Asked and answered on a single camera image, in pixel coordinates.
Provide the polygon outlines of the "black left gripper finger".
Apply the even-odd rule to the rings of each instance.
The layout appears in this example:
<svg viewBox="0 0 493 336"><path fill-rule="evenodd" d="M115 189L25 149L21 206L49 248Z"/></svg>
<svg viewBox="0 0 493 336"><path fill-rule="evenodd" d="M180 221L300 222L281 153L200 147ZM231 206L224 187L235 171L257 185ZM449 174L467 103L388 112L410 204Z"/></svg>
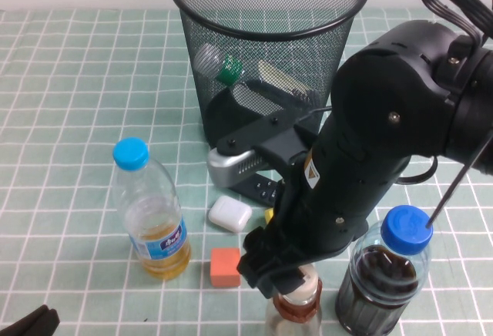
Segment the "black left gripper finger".
<svg viewBox="0 0 493 336"><path fill-rule="evenodd" d="M49 309L42 320L42 336L53 336L60 320L56 309Z"/></svg>
<svg viewBox="0 0 493 336"><path fill-rule="evenodd" d="M1 330L1 336L43 335L40 321L45 315L45 305L38 307L22 319Z"/></svg>

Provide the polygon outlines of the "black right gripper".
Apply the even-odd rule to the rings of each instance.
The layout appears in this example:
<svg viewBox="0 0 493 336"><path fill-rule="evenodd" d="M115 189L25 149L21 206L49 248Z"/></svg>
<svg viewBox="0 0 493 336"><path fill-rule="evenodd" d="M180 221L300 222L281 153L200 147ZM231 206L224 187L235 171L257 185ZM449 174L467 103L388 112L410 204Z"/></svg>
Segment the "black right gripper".
<svg viewBox="0 0 493 336"><path fill-rule="evenodd" d="M305 283L303 271L293 267L345 249L407 164L406 156L353 143L337 127L323 128L274 208L269 231L275 268L292 268L276 275L277 292L289 294ZM251 288L272 298L274 257L263 227L245 236L243 250L238 272Z"/></svg>

